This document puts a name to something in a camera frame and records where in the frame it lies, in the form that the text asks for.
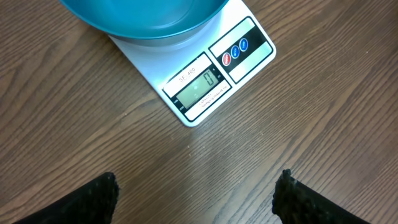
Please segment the blue bowl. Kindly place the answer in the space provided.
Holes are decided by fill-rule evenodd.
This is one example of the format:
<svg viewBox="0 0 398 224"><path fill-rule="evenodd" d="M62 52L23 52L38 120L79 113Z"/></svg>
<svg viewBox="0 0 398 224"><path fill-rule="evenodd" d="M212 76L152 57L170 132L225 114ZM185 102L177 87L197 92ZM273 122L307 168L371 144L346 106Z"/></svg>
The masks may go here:
<svg viewBox="0 0 398 224"><path fill-rule="evenodd" d="M127 39L161 39L208 22L228 0L61 0L94 28Z"/></svg>

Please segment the white digital kitchen scale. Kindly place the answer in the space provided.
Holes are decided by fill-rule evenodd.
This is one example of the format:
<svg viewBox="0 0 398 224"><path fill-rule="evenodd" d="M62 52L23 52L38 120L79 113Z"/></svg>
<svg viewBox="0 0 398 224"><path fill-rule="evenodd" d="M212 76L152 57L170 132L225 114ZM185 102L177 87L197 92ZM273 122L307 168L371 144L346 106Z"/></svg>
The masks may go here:
<svg viewBox="0 0 398 224"><path fill-rule="evenodd" d="M188 127L243 87L276 56L276 47L242 0L228 1L184 39L113 42Z"/></svg>

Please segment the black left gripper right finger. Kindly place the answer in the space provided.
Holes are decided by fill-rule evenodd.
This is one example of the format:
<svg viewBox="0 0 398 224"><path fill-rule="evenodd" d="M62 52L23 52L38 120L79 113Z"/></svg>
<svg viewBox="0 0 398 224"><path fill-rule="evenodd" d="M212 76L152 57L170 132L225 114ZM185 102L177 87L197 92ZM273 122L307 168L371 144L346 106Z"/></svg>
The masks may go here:
<svg viewBox="0 0 398 224"><path fill-rule="evenodd" d="M369 224L293 178L290 169L275 183L272 213L283 224Z"/></svg>

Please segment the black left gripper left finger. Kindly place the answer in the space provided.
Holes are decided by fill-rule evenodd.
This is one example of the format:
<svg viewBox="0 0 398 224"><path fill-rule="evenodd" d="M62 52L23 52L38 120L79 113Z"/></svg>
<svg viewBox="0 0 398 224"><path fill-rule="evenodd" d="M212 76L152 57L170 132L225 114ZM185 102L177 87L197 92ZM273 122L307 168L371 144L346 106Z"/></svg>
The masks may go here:
<svg viewBox="0 0 398 224"><path fill-rule="evenodd" d="M105 172L17 224L110 224L119 199L119 185Z"/></svg>

